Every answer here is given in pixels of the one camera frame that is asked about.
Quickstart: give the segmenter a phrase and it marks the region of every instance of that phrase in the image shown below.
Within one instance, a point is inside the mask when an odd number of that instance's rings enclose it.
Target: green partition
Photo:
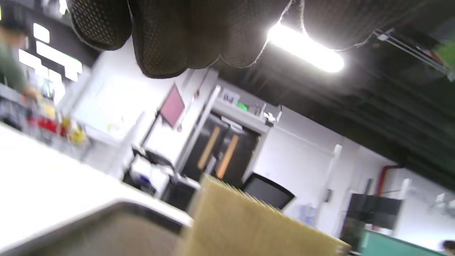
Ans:
[[[359,247],[362,256],[442,256],[444,254],[375,231],[365,230]]]

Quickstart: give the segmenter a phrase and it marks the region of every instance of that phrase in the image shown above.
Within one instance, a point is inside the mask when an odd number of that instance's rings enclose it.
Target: green exit sign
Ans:
[[[237,102],[237,107],[239,107],[245,111],[248,111],[248,106],[243,103]]]

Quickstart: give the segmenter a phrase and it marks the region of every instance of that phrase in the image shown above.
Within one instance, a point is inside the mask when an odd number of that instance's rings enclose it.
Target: gloved hand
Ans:
[[[427,0],[296,0],[310,37],[331,49],[364,41],[375,29]],[[292,0],[67,0],[81,40],[100,50],[122,47],[132,34],[136,60],[152,78],[200,69],[219,57],[248,67],[268,30]]]

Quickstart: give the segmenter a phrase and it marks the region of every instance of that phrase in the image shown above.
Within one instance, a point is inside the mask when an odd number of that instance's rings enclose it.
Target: door frame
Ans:
[[[248,163],[247,169],[245,170],[245,174],[242,178],[242,180],[245,181],[253,172],[254,167],[258,162],[259,154],[265,144],[265,140],[270,131],[270,127],[265,125],[265,117],[263,117],[262,113],[260,113],[259,116],[256,116],[220,99],[218,97],[220,89],[221,87],[219,85],[215,86],[215,89],[213,90],[204,108],[204,111],[201,113],[201,116],[194,128],[193,133],[191,134],[187,145],[185,145],[182,153],[180,154],[180,157],[177,160],[175,171],[177,173],[181,173],[183,171],[183,167],[185,166],[188,157],[193,150],[194,144],[196,143],[196,140],[199,137],[199,134],[201,133],[208,116],[210,113],[215,113],[259,134],[258,143],[256,144],[256,147],[250,158],[250,162]]]

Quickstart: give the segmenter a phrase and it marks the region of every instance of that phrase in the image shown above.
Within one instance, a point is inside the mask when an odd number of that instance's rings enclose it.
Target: double door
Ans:
[[[242,186],[258,134],[211,113],[197,138],[182,174],[199,181],[203,173],[234,186]]]

